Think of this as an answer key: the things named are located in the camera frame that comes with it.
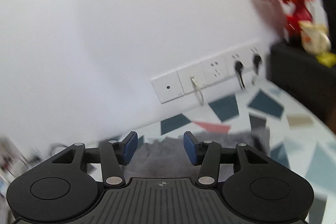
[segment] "ribbed black surface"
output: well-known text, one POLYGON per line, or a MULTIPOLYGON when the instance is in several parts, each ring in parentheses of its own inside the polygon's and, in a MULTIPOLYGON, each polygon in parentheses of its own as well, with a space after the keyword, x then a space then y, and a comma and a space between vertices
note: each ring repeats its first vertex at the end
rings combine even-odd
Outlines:
POLYGON ((200 189, 189 179, 133 179, 126 188, 106 191, 92 211, 69 223, 248 224, 252 222, 229 211, 214 190, 200 189))

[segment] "wall socket panel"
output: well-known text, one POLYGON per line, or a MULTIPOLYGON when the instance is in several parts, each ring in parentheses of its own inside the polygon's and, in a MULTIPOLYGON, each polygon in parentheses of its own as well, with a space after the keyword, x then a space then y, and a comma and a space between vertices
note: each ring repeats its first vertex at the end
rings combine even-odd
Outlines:
POLYGON ((235 76, 235 64, 237 61, 242 62, 244 71, 251 70, 254 67, 253 58, 255 54, 259 54, 264 62, 266 58, 266 45, 257 41, 244 44, 216 56, 206 58, 196 64, 155 78, 152 80, 152 84, 160 102, 165 103, 197 91, 191 82, 191 76, 195 77, 199 88, 203 89, 222 82, 228 77, 235 76))
POLYGON ((221 82, 228 78, 224 55, 217 55, 202 61, 205 78, 208 85, 221 82))

